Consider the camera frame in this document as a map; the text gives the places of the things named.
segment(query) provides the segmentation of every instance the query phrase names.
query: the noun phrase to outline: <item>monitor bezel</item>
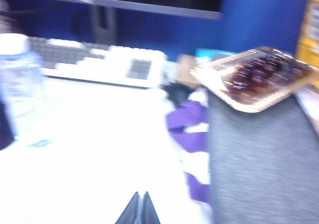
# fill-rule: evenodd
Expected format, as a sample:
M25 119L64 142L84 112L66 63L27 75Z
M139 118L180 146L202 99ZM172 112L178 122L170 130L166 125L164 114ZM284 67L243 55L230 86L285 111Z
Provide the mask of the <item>monitor bezel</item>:
M146 4L146 3L131 2L131 1L121 1L121 0L58 0L58 1L69 1L69 2L99 5L104 7L113 7L113 8L129 9L129 10L136 10L136 11L145 11L145 12L206 18L206 19L220 19L222 17L222 13L218 11L207 11L207 10L198 10L198 9L190 9L190 8L182 8L182 7L162 6L162 5Z

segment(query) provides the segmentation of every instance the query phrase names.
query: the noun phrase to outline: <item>bottle cap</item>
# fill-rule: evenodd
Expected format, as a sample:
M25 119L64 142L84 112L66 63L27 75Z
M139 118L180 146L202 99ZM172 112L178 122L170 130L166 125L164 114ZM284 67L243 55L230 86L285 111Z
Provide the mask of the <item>bottle cap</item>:
M0 55L17 55L30 50L28 37L18 33L0 34Z

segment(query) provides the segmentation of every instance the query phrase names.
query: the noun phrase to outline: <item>grape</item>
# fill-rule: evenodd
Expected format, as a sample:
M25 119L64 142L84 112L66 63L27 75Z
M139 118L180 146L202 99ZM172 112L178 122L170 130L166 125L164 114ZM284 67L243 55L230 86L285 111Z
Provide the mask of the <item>grape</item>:
M234 81L233 85L230 87L230 91L233 93L238 93L240 91L244 91L248 88L248 83Z
M275 63L280 63L280 62L285 61L285 59L283 57L276 55L276 54L272 54L272 55L267 56L267 60L271 61L271 62L275 62Z
M244 62L244 68L248 70L252 70L255 68L255 64L251 62Z
M248 76L250 74L250 70L246 68L241 68L237 71L237 73Z
M266 72L267 77L272 76L273 73L275 73L278 69L278 65L273 62L268 62L266 65L264 65L264 71Z
M258 59L258 60L254 60L253 64L255 65L255 67L259 69L263 69L264 66L267 64L267 62L265 60Z
M259 76L261 78L265 78L267 75L266 75L266 72L262 69L253 69L252 70L252 75L253 76Z
M266 80L260 76L251 77L251 87L264 87L266 85Z
M298 67L293 67L290 72L291 72L291 76L295 79L304 75L303 70Z
M235 80L239 82L246 82L249 79L251 71L245 68L241 68L235 75Z

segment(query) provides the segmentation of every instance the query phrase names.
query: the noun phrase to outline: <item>white keyboard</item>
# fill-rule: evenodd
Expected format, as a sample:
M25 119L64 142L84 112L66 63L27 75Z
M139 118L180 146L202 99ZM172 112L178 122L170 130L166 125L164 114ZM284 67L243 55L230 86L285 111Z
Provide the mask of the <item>white keyboard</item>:
M162 81L166 55L161 51L30 37L52 77L154 88Z

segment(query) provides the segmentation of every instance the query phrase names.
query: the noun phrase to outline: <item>plastic water bottle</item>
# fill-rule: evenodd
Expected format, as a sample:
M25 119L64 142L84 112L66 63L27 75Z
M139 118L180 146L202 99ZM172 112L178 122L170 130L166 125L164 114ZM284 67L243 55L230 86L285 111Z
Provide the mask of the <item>plastic water bottle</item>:
M40 57L30 51L23 34L0 34L0 93L15 139L26 146L47 145L48 110Z

